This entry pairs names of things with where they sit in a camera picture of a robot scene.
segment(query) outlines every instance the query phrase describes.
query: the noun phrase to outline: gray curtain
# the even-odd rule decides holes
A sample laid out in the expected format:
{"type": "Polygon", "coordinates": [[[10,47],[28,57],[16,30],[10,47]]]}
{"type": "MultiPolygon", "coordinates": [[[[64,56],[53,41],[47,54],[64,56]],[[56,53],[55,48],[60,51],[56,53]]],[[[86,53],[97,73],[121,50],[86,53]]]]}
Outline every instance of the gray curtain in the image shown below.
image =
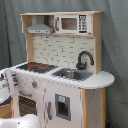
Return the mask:
{"type": "MultiPolygon", "coordinates": [[[[3,65],[1,67],[8,65],[8,43],[12,65],[26,61],[21,13],[104,11],[103,70],[112,73],[116,78],[115,83],[107,88],[107,121],[111,123],[111,128],[128,127],[128,0],[4,0],[4,5],[5,14],[0,13],[0,18],[1,15],[6,16],[8,31],[3,23],[0,26],[0,65],[3,65]]],[[[0,12],[2,12],[1,6],[3,8],[2,1],[0,1],[0,12]]]]}

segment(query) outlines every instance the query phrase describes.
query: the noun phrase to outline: cabinet door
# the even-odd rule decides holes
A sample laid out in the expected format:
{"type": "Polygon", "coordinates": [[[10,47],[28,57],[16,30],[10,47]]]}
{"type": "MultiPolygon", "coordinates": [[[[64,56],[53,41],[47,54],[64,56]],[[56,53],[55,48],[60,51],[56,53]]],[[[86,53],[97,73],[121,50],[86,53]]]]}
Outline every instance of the cabinet door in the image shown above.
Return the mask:
{"type": "Polygon", "coordinates": [[[82,128],[81,89],[46,81],[46,128],[82,128]]]}
{"type": "Polygon", "coordinates": [[[27,114],[34,114],[40,119],[44,128],[44,95],[29,89],[15,88],[13,97],[14,118],[22,117],[27,114]]]}

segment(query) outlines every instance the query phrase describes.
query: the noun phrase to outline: microwave window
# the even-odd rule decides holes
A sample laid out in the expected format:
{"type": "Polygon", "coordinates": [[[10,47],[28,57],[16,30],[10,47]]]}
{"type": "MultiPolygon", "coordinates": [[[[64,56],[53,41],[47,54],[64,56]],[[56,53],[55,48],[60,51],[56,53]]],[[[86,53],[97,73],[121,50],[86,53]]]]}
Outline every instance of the microwave window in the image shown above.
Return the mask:
{"type": "Polygon", "coordinates": [[[62,18],[62,29],[65,30],[77,30],[77,19],[76,18],[62,18]]]}

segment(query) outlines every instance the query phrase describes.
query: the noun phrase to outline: microwave door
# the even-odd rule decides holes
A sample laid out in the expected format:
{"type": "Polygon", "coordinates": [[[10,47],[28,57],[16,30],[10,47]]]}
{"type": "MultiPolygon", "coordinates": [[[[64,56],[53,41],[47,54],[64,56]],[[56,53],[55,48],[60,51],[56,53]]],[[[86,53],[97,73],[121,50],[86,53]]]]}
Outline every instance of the microwave door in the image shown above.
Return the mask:
{"type": "Polygon", "coordinates": [[[58,15],[56,20],[56,33],[79,33],[78,15],[58,15]]]}

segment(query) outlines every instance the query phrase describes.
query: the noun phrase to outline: oven door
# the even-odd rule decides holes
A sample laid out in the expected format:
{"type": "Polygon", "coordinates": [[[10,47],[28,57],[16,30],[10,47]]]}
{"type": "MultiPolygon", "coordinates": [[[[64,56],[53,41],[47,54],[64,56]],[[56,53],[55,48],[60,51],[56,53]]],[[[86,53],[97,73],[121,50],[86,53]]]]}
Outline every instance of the oven door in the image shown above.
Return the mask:
{"type": "Polygon", "coordinates": [[[13,96],[14,118],[22,117],[27,114],[34,114],[40,119],[44,128],[44,101],[43,93],[34,92],[26,88],[15,87],[13,96]]]}
{"type": "Polygon", "coordinates": [[[79,15],[56,15],[56,33],[79,33],[79,15]]]}

